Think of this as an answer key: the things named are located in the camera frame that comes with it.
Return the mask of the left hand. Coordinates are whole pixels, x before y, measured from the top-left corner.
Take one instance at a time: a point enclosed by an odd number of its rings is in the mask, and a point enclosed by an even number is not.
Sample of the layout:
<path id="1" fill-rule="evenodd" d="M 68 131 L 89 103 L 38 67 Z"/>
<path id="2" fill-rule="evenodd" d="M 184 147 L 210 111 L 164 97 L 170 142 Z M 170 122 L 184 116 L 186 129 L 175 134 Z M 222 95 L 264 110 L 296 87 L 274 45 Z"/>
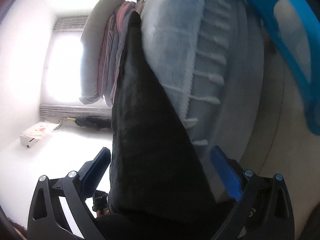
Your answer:
<path id="1" fill-rule="evenodd" d="M 107 207 L 103 208 L 103 209 L 98 209 L 96 211 L 97 217 L 101 217 L 101 216 L 105 216 L 105 215 L 109 215 L 110 211 Z"/>

